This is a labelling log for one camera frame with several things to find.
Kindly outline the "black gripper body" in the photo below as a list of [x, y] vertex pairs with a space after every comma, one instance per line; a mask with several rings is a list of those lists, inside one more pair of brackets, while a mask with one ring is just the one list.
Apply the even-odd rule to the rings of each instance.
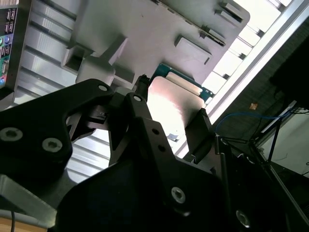
[[137, 159], [73, 187], [57, 213], [59, 232], [263, 232], [248, 201], [228, 207], [210, 172], [174, 159], [159, 177]]

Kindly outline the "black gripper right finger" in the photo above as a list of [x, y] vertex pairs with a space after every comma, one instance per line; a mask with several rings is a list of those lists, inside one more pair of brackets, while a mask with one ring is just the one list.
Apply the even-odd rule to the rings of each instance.
[[244, 159], [236, 157], [228, 142], [214, 133], [205, 109], [199, 110], [185, 127], [185, 135], [191, 162], [220, 181], [228, 221], [237, 229], [250, 229], [249, 199], [245, 195], [249, 190], [245, 186], [248, 172]]

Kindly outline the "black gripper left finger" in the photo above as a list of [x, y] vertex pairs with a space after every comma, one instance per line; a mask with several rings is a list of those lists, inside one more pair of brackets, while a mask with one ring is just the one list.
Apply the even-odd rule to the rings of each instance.
[[58, 212], [65, 196], [55, 186], [72, 156], [72, 143], [98, 128], [110, 133], [115, 164], [137, 159], [162, 177], [176, 159], [143, 95], [122, 95], [99, 80], [86, 80], [1, 112], [1, 206]]

